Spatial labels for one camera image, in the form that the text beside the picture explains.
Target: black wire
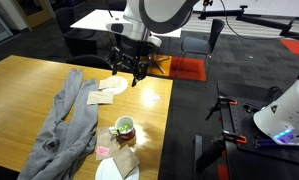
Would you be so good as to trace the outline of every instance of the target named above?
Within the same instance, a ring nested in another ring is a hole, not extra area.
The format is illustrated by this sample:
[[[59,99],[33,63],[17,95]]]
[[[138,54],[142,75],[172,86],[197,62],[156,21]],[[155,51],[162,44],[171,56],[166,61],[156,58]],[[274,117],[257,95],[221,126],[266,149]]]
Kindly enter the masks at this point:
[[[111,14],[111,11],[110,11],[109,0],[107,0],[107,6],[108,6],[108,12],[109,12],[110,16],[113,17]]]
[[[242,35],[238,34],[238,33],[237,33],[237,32],[230,26],[230,24],[229,24],[229,22],[228,22],[228,16],[227,16],[227,10],[226,10],[225,4],[223,3],[222,0],[220,0],[220,2],[221,2],[221,4],[222,4],[223,10],[224,10],[224,12],[225,12],[226,23],[227,23],[229,29],[230,29],[232,32],[234,32],[237,36],[239,36],[239,37],[241,37],[241,38],[243,38],[243,39],[248,39],[248,40],[280,40],[280,39],[286,39],[286,38],[296,38],[296,37],[299,38],[299,36],[287,36],[287,37],[276,37],[276,38],[250,38],[250,37],[242,36]]]

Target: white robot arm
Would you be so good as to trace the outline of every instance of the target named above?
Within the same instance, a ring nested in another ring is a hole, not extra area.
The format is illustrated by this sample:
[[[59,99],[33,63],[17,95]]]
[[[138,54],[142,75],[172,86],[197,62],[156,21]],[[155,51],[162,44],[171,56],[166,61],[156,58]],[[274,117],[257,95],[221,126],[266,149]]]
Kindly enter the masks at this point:
[[[299,76],[279,99],[253,118],[257,127],[277,144],[299,146]]]
[[[134,75],[132,86],[146,77],[148,63],[140,62],[140,50],[146,43],[159,47],[161,40],[150,34],[167,33],[183,26],[199,0],[127,0],[122,19],[113,18],[106,28],[123,35],[119,47],[113,47],[109,63],[112,74],[121,68],[128,68]]]
[[[127,0],[123,19],[106,23],[109,31],[136,41],[149,41],[160,46],[161,41],[150,40],[148,30],[167,33],[184,25],[198,0]]]

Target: cup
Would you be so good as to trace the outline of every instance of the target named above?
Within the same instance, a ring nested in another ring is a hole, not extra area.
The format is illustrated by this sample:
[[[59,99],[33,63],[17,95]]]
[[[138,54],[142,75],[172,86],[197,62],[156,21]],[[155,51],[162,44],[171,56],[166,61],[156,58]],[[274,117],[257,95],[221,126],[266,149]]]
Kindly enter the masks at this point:
[[[115,123],[115,130],[117,131],[117,138],[122,141],[129,141],[136,135],[135,123],[129,116],[120,117]]]

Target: blue light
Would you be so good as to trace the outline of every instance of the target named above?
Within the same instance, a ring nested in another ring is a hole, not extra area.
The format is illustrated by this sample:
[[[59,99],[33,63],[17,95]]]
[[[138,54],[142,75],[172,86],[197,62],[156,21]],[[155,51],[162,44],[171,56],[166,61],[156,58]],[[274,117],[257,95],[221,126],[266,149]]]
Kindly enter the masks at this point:
[[[278,138],[280,138],[281,136],[284,136],[284,135],[290,133],[291,131],[292,131],[291,129],[287,129],[287,130],[285,130],[285,131],[283,131],[283,132],[281,132],[281,133],[275,135],[274,138],[275,138],[275,139],[278,139]]]

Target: gray sweatshirt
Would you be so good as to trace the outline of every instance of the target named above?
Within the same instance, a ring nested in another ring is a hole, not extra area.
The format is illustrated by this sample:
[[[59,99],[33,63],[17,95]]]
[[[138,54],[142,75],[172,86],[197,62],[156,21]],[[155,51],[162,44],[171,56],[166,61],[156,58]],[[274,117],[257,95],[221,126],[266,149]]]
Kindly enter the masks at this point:
[[[81,70],[72,69],[68,73],[62,89],[53,99],[19,180],[72,179],[77,166],[93,151],[98,105],[87,105],[87,98],[89,91],[98,90],[98,84],[91,79],[81,85],[82,76]],[[73,116],[70,122],[65,122],[74,102]]]

